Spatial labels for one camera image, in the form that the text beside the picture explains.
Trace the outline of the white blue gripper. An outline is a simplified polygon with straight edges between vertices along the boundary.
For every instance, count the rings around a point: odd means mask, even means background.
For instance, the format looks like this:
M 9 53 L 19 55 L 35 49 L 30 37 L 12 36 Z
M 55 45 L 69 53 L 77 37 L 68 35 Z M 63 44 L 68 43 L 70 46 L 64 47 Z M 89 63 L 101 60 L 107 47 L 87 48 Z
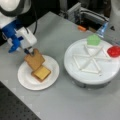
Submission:
M 26 54 L 33 53 L 33 46 L 37 43 L 37 39 L 33 33 L 25 27 L 16 29 L 14 25 L 6 25 L 2 28 L 2 33 L 11 45 L 9 52 L 15 52 L 21 48 Z

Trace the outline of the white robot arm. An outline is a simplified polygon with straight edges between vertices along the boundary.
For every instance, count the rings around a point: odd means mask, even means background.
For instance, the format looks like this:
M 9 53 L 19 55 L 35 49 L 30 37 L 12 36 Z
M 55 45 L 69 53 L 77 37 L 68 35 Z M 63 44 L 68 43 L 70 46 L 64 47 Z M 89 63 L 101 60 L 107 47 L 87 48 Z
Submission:
M 11 45 L 10 53 L 21 48 L 26 54 L 33 54 L 37 39 L 18 19 L 32 6 L 33 0 L 0 0 L 0 31 L 3 39 Z

